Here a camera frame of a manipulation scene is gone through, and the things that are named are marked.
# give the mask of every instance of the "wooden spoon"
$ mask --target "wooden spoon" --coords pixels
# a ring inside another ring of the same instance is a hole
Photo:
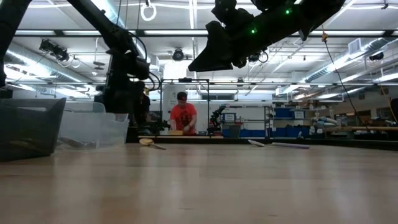
[[[156,145],[152,139],[140,139],[139,143],[142,144],[143,146],[150,146],[150,147],[154,147],[157,149],[166,150],[165,147]]]

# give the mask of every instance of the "green led light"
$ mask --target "green led light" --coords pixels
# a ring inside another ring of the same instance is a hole
[[[250,30],[251,34],[255,34],[256,32],[257,32],[257,28],[253,28],[253,29]]]

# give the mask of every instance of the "blue bin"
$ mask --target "blue bin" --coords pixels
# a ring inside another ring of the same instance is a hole
[[[285,128],[276,128],[276,131],[272,131],[272,128],[267,128],[268,137],[286,137]]]
[[[223,136],[224,137],[229,137],[229,130],[228,129],[223,129]]]
[[[251,131],[247,130],[247,129],[242,129],[241,132],[239,133],[240,138],[250,137],[250,135],[251,135]]]
[[[276,108],[275,109],[275,117],[276,118],[293,118],[293,117],[291,117],[289,108]]]
[[[310,134],[310,128],[307,127],[291,127],[286,128],[286,136],[296,138],[299,136],[299,133],[302,132],[302,136]]]
[[[251,137],[265,137],[266,131],[265,130],[252,130]]]

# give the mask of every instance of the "pole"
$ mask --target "pole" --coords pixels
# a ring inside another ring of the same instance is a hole
[[[207,130],[210,128],[210,81],[207,80]]]
[[[163,78],[160,79],[160,122],[163,122],[163,111],[162,111],[162,95],[163,95]]]

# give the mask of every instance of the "security camera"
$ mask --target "security camera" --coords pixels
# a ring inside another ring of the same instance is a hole
[[[182,49],[175,49],[173,54],[173,60],[176,62],[184,60],[184,53],[182,52]]]

